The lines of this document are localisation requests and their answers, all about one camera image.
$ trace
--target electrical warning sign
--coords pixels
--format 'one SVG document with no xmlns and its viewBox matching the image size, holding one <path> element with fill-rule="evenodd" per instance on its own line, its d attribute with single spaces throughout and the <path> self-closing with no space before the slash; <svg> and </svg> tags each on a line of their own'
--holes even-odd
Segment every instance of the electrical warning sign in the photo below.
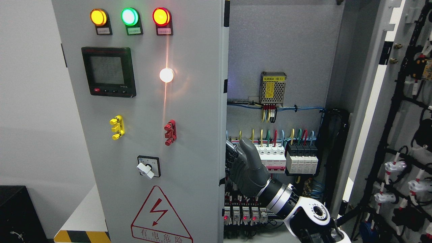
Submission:
<svg viewBox="0 0 432 243">
<path fill-rule="evenodd" d="M 193 243 L 174 207 L 154 186 L 130 225 L 132 237 L 156 243 Z"/>
</svg>

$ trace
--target black box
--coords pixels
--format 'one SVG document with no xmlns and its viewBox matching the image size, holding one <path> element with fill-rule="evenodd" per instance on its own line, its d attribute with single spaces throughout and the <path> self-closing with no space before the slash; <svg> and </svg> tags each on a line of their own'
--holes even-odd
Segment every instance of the black box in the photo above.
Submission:
<svg viewBox="0 0 432 243">
<path fill-rule="evenodd" d="M 27 188 L 23 185 L 0 185 L 0 242 L 48 243 Z"/>
</svg>

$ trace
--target white indicator light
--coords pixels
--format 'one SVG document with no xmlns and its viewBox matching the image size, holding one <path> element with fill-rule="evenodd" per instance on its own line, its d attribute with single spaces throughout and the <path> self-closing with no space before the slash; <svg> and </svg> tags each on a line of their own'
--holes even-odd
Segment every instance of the white indicator light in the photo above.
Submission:
<svg viewBox="0 0 432 243">
<path fill-rule="evenodd" d="M 166 67 L 160 71 L 159 78 L 165 83 L 169 83 L 174 78 L 174 71 L 171 68 Z"/>
</svg>

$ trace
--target red wire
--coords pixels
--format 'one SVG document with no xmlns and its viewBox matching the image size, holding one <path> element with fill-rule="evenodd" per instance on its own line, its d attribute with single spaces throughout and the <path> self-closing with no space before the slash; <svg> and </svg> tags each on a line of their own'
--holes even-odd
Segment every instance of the red wire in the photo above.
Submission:
<svg viewBox="0 0 432 243">
<path fill-rule="evenodd" d="M 276 147 L 276 139 L 277 139 L 277 130 L 274 130 L 274 145 L 273 145 L 273 147 Z"/>
<path fill-rule="evenodd" d="M 305 137 L 305 141 L 304 141 L 303 145 L 306 145 L 306 139 L 308 138 L 308 130 L 307 130 L 307 129 L 305 129 L 305 130 L 303 131 L 303 134 L 302 134 L 302 138 L 301 138 L 301 139 L 303 139 L 303 136 Z"/>
</svg>

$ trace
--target robotic arm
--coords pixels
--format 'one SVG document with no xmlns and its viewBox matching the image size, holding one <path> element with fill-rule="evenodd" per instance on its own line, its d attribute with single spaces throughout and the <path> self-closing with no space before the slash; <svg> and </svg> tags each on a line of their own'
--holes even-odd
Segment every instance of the robotic arm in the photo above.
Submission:
<svg viewBox="0 0 432 243">
<path fill-rule="evenodd" d="M 286 186 L 270 179 L 257 149 L 249 140 L 240 140 L 240 146 L 226 141 L 226 172 L 243 195 L 258 197 L 267 209 L 283 218 L 290 233 L 302 243 L 351 243 L 322 203 L 299 197 L 291 184 Z"/>
</svg>

